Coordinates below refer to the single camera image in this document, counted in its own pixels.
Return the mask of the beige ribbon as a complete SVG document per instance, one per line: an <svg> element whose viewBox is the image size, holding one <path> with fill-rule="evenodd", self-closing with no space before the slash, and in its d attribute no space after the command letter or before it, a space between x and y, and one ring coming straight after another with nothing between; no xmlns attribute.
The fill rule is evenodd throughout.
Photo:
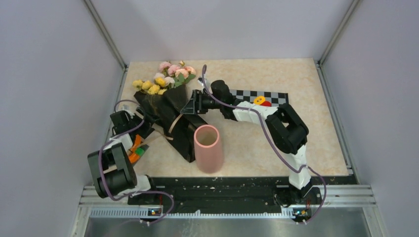
<svg viewBox="0 0 419 237"><path fill-rule="evenodd" d="M160 137L164 137L166 140L168 141L173 141L174 137L171 135L173 129L175 128L175 126L177 125L177 123L179 122L179 120L183 117L183 114L180 114L177 116L177 118L172 122L172 124L170 125L169 129L167 132L164 131L163 128L157 128L156 125L153 125L151 128L153 129L153 132L156 132L160 135Z"/></svg>

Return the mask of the flower bouquet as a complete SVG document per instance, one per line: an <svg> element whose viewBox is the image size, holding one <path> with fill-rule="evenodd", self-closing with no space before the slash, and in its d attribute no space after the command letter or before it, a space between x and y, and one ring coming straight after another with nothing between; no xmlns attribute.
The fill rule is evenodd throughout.
<svg viewBox="0 0 419 237"><path fill-rule="evenodd" d="M137 91L134 98L154 125L167 132L188 102L186 85L195 77L196 70L183 61L177 64L163 61L152 79L133 81L132 86ZM198 115L183 115L172 131L174 140L168 142L187 162L195 161L193 136L196 129L205 124L207 122Z"/></svg>

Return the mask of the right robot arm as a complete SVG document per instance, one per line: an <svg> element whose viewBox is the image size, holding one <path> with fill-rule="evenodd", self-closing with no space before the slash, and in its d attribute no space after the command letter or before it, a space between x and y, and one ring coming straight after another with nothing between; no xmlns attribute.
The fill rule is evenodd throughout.
<svg viewBox="0 0 419 237"><path fill-rule="evenodd" d="M273 107L242 100L230 92L223 80L211 85L203 78L199 81L203 89L193 90L181 114L198 115L218 109L225 119L260 125L268 143L290 171L288 204L313 203L318 195L310 193L313 185L306 160L309 130L294 108L288 103Z"/></svg>

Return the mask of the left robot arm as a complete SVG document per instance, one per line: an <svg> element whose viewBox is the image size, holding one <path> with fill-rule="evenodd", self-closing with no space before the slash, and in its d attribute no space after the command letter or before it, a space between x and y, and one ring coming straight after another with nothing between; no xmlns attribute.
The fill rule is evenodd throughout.
<svg viewBox="0 0 419 237"><path fill-rule="evenodd" d="M93 185L101 198L109 196L104 183L112 196L135 188L137 176L133 164L144 153L138 150L142 139L154 131L148 116L141 118L127 110L112 113L110 119L112 137L102 150L87 156Z"/></svg>

